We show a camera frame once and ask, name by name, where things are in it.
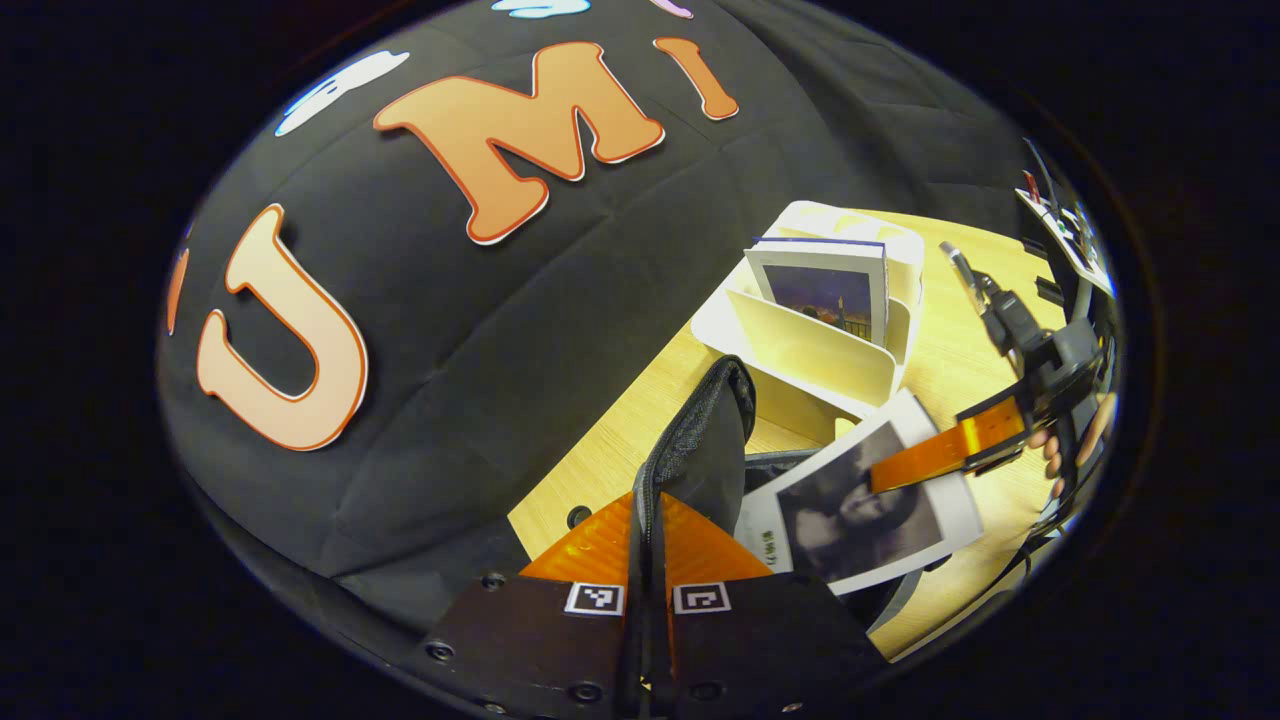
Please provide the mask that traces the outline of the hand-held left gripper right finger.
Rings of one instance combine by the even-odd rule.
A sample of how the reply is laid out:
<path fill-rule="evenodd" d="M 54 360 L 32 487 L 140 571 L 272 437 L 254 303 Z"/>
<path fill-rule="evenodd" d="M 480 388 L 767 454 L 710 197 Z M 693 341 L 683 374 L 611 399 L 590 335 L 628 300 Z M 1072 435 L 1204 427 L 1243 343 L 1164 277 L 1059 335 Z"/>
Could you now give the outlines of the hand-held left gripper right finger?
<path fill-rule="evenodd" d="M 819 719 L 877 679 L 887 660 L 829 587 L 772 571 L 731 534 L 660 496 L 659 644 L 664 719 Z"/>

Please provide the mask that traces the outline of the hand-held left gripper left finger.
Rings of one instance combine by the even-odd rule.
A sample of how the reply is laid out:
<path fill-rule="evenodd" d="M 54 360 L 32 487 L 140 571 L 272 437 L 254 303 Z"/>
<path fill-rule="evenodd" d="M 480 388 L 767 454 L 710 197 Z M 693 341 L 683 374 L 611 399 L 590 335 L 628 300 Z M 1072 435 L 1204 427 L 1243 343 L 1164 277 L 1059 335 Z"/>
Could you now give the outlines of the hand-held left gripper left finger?
<path fill-rule="evenodd" d="M 522 570 L 480 577 L 422 639 L 424 676 L 500 717 L 644 717 L 645 538 L 630 491 Z"/>

